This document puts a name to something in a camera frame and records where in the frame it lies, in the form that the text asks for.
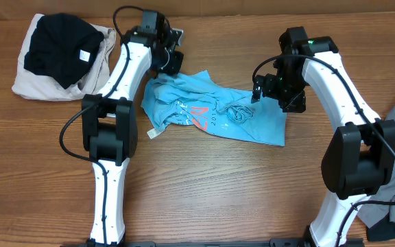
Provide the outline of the light blue t-shirt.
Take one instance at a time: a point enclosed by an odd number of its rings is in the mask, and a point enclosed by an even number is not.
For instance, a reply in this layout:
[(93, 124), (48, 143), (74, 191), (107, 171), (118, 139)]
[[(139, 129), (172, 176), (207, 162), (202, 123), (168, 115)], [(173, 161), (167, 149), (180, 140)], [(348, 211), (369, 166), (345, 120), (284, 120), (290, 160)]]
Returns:
[(219, 86), (201, 71), (151, 79), (141, 107), (159, 132), (170, 124), (195, 126), (219, 137), (283, 147), (287, 115), (275, 99), (251, 99), (250, 91)]

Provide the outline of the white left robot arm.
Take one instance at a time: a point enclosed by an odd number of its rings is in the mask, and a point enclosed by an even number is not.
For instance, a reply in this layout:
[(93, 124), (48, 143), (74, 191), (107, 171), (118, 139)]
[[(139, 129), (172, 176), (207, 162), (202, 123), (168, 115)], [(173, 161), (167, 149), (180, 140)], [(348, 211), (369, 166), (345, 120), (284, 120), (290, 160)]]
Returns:
[(121, 54), (107, 83), (82, 100), (83, 146), (95, 173), (95, 217), (87, 246), (123, 246), (125, 171), (138, 142), (134, 96), (148, 71), (175, 75), (184, 32), (164, 14), (143, 10), (140, 25), (119, 35)]

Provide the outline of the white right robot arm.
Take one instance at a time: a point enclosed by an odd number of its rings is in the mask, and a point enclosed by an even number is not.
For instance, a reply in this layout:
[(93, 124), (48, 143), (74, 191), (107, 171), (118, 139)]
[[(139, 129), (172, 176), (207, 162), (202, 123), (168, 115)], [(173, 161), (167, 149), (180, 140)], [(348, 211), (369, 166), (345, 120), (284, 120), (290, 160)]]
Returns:
[(285, 113), (306, 109), (310, 86), (333, 128), (321, 163), (327, 192), (318, 216), (302, 237), (277, 238), (270, 246), (362, 246), (347, 232), (363, 205), (388, 184), (395, 162), (395, 121), (383, 121), (360, 96), (329, 36), (309, 38), (303, 27), (279, 38), (281, 54), (270, 58), (276, 74), (253, 74), (253, 103), (277, 100)]

